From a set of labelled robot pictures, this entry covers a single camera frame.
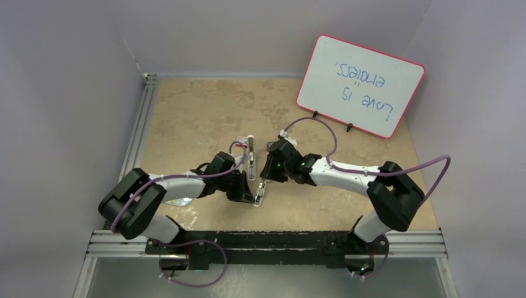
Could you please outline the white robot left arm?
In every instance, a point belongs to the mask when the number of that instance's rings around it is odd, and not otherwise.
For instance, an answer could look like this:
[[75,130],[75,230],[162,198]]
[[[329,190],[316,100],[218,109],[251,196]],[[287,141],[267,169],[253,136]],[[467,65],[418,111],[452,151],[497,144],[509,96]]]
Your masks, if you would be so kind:
[[228,200],[252,204],[255,197],[249,189],[247,173],[241,170],[243,157],[217,153],[205,169],[192,169],[168,176],[148,174],[134,168],[103,198],[98,212],[111,224],[111,230],[127,240],[144,236],[159,240],[170,254],[183,250],[182,227],[174,220],[157,215],[163,202],[176,199],[198,199],[217,191]]

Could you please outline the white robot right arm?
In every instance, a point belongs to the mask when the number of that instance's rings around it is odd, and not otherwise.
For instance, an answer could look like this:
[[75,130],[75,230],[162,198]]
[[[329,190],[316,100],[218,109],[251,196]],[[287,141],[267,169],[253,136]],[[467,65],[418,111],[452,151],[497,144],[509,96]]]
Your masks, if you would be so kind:
[[269,147],[260,177],[331,186],[367,197],[373,210],[356,221],[348,236],[350,248],[362,253],[382,234],[407,231],[424,201],[422,189],[406,173],[396,174],[400,169],[392,161],[372,167],[329,163],[318,154],[302,155],[292,142],[281,138]]

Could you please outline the red white staple box sleeve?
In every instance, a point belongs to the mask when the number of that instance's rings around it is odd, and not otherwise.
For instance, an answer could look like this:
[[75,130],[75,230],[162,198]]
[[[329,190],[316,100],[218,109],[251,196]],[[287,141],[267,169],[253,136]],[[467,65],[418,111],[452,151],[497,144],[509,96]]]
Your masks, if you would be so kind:
[[240,148],[241,147],[247,148],[248,147],[248,139],[247,139],[247,137],[238,136],[236,138],[235,146],[236,147],[240,147]]

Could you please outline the long white stapler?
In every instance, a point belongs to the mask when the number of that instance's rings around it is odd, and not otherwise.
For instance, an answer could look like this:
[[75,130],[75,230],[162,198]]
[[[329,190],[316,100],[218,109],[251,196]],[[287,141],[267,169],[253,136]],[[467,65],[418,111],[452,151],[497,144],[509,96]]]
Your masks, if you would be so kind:
[[248,161],[247,161],[247,178],[249,181],[256,180],[256,143],[255,136],[247,136]]

